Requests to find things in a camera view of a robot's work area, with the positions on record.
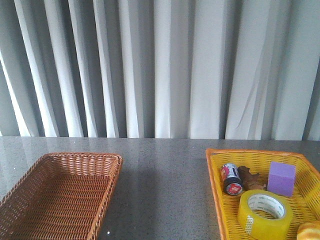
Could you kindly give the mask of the yellow packing tape roll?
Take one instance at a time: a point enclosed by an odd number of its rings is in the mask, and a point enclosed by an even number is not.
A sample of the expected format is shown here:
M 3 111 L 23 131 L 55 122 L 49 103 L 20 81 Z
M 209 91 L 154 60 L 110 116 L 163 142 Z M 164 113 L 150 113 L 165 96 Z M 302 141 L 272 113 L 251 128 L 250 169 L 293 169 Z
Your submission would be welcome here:
M 266 190 L 248 190 L 239 201 L 237 219 L 256 240 L 285 240 L 293 220 L 288 201 Z

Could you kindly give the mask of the small red blue can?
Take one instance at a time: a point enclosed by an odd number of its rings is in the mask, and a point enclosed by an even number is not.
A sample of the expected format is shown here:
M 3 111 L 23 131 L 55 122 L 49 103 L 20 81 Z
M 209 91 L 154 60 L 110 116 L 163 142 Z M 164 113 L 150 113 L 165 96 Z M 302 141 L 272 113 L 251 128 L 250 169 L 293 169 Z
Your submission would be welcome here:
M 243 182 L 235 164 L 225 163 L 220 169 L 220 174 L 223 181 L 223 191 L 226 194 L 237 196 L 243 191 Z

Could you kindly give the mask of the grey pleated curtain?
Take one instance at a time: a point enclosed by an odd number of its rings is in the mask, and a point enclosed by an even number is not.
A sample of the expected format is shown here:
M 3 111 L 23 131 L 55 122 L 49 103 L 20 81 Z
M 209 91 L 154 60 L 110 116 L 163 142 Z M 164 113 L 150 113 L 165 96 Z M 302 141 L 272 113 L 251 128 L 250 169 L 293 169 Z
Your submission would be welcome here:
M 317 0 L 3 0 L 0 134 L 320 139 Z

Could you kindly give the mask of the brown toy animal figure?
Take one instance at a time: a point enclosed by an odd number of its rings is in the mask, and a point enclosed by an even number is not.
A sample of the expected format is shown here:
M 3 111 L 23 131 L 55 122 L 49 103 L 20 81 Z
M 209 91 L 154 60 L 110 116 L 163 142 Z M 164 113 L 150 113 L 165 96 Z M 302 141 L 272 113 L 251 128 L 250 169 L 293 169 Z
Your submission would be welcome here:
M 246 191 L 249 190 L 266 190 L 267 184 L 258 184 L 260 177 L 259 173 L 251 174 L 250 168 L 242 165 L 237 168 L 239 177 L 242 181 L 243 189 Z

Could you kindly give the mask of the brown wicker basket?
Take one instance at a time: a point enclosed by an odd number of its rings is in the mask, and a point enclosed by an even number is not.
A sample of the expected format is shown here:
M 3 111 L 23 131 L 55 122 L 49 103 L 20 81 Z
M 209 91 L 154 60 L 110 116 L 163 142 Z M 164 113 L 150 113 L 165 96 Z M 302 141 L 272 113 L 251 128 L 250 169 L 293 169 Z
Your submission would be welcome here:
M 96 240 L 122 164 L 115 153 L 43 155 L 1 201 L 1 239 Z

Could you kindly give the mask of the purple foam cube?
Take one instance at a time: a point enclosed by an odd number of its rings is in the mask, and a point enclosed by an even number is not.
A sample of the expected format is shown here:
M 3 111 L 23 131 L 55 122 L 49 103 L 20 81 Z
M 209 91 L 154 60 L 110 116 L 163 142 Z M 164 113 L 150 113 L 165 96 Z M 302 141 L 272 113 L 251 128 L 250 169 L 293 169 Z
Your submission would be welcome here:
M 274 194 L 292 197 L 296 180 L 296 167 L 272 161 L 269 167 L 267 190 Z

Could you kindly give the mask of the yellow plastic basket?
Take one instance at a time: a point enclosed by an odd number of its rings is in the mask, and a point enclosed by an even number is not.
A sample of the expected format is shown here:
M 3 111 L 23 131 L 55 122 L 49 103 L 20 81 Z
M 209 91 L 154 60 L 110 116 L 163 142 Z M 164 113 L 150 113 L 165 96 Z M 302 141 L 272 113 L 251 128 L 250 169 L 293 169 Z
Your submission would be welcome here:
M 320 174 L 294 152 L 206 150 L 223 240 L 294 240 L 320 218 Z

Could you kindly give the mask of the yellow bread toy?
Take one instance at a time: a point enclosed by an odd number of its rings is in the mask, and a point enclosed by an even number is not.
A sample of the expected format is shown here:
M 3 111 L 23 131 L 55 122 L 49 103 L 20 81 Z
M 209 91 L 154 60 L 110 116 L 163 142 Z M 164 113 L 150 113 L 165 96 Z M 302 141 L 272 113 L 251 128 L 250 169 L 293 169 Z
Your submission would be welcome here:
M 320 240 L 320 221 L 305 222 L 298 227 L 297 240 Z

